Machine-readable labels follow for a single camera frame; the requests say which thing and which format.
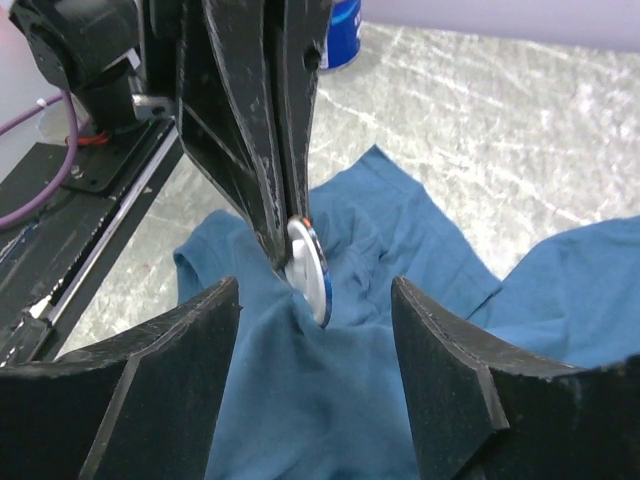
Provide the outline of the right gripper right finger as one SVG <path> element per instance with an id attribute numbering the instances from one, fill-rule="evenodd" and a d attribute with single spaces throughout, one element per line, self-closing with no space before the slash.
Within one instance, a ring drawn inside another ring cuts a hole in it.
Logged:
<path id="1" fill-rule="evenodd" d="M 593 369 L 511 345 L 404 277 L 392 324 L 423 479 L 635 479 L 639 360 Z"/>

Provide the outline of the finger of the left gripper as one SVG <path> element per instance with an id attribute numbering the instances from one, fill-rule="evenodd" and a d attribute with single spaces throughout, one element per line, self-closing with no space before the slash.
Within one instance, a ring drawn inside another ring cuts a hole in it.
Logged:
<path id="1" fill-rule="evenodd" d="M 308 154 L 331 1 L 267 3 L 267 60 L 285 217 L 309 215 Z"/>
<path id="2" fill-rule="evenodd" d="M 286 203 L 261 1 L 186 1 L 178 130 L 188 156 L 241 213 L 272 268 L 284 266 Z"/>

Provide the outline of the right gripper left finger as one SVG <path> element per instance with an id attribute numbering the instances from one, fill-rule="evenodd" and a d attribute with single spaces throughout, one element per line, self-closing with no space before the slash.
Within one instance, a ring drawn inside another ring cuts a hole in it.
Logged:
<path id="1" fill-rule="evenodd" d="M 227 277 L 52 362 L 1 370 L 5 479 L 201 479 L 239 324 Z"/>

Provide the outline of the small round brooch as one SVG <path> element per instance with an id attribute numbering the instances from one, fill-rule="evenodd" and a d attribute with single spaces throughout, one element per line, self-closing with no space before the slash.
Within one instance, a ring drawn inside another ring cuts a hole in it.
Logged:
<path id="1" fill-rule="evenodd" d="M 291 257 L 284 267 L 287 282 L 307 300 L 314 321 L 325 328 L 331 317 L 333 292 L 328 263 L 319 237 L 306 217 L 292 217 L 287 224 Z"/>

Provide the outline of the blue t-shirt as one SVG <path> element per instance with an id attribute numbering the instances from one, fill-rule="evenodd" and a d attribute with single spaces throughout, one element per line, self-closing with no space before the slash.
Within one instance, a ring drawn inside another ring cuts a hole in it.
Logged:
<path id="1" fill-rule="evenodd" d="M 312 204 L 326 327 L 239 218 L 175 251 L 181 301 L 239 283 L 207 478 L 638 477 L 637 218 L 553 236 L 498 279 L 377 148 Z"/>

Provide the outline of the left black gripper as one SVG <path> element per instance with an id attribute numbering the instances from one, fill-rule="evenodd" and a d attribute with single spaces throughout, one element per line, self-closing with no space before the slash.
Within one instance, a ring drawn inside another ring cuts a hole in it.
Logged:
<path id="1" fill-rule="evenodd" d="M 45 80 L 74 95 L 98 129 L 121 133 L 176 110 L 179 1 L 12 1 Z"/>

